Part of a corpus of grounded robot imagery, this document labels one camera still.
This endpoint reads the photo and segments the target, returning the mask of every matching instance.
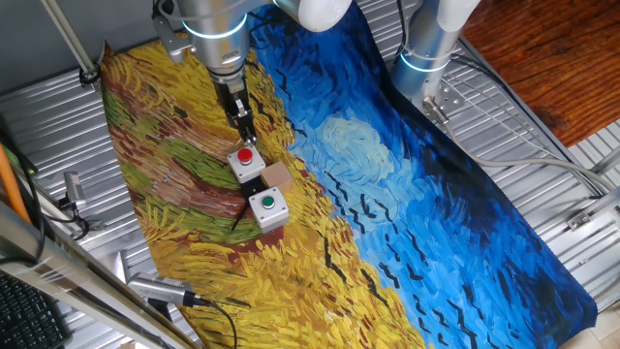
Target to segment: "metal clamp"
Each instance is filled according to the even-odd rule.
[[[164,16],[154,17],[153,25],[172,62],[176,64],[182,63],[184,59],[183,49],[192,46],[189,39],[177,37],[172,30],[171,24]]]

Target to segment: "metal bracket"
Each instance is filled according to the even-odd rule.
[[[571,228],[572,231],[575,231],[582,225],[590,223],[591,221],[592,220],[590,219],[590,215],[588,215],[588,213],[581,212],[576,217],[569,220],[567,224],[569,225],[569,228]]]
[[[183,49],[192,46],[189,39],[177,37],[172,30],[171,24],[164,16],[153,18],[153,25],[172,62],[176,64],[182,63],[184,59]]]

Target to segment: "keyboard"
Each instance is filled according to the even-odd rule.
[[[68,339],[48,295],[0,272],[0,348],[54,349]]]

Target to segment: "painted mat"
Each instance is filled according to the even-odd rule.
[[[278,19],[277,8],[263,10]],[[355,6],[333,29],[253,31],[258,148],[295,179],[291,220],[261,235],[226,156],[238,134],[194,57],[108,53],[104,101],[159,273],[228,311],[244,348],[554,348],[593,300],[509,200],[389,83]],[[182,313],[233,344],[210,309]]]

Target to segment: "metal grating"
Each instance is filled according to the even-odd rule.
[[[560,158],[553,136],[537,127],[496,83],[469,67],[450,63],[442,81],[440,103],[456,136],[478,157],[508,161],[524,158]],[[573,149],[591,167],[620,144],[616,124],[583,141]],[[484,168],[511,199],[532,228],[564,266],[595,299],[599,310],[620,299],[620,205],[617,189],[610,198],[598,200],[582,177],[545,165]],[[619,185],[618,172],[606,178]],[[585,211],[591,220],[578,229],[568,224]]]
[[[402,35],[395,0],[357,3],[368,18],[382,56],[389,61]],[[404,1],[405,16],[412,14],[418,4],[417,0]],[[540,121],[529,111],[516,107],[490,79],[452,63],[447,72],[444,108],[459,139],[478,156],[502,160],[552,156],[546,153],[561,155],[557,140],[539,126]],[[0,97],[0,112],[19,146],[40,167],[37,180],[52,196],[64,195],[63,172],[79,172],[88,198],[84,216],[97,216],[106,223],[104,232],[91,233],[81,245],[101,261],[109,261],[110,267],[121,253],[129,275],[156,272],[112,150],[101,97],[92,88],[80,86],[77,72]],[[597,135],[599,139],[571,149],[586,166],[620,143],[613,136],[620,135],[620,123]],[[582,209],[596,206],[589,199],[591,192],[577,177],[558,168],[534,165],[487,172],[597,299],[600,308],[620,297],[620,286],[613,287],[620,275],[617,222],[612,216],[593,210],[604,221],[597,224],[598,228],[585,225],[572,232],[566,223]],[[607,176],[619,184],[620,172]],[[68,349],[117,348],[130,340],[66,304],[60,306],[73,332],[72,341],[66,345]],[[182,331],[198,340],[175,307],[170,308],[170,314]]]
[[[112,271],[120,252],[127,257],[128,276],[155,273],[112,148],[101,95],[82,87],[78,72],[71,72],[0,97],[0,113],[20,149],[39,168],[37,181],[54,198],[65,195],[63,172],[79,173],[88,204],[80,214],[102,219],[106,226],[80,245]],[[131,340],[67,304],[60,307],[73,334],[67,349],[117,348]],[[170,307],[170,315],[179,329],[198,340],[176,307]]]
[[[596,165],[613,149],[620,147],[620,120],[611,123],[603,130],[571,146],[571,153],[588,169]],[[606,172],[603,177],[620,186],[620,164]]]

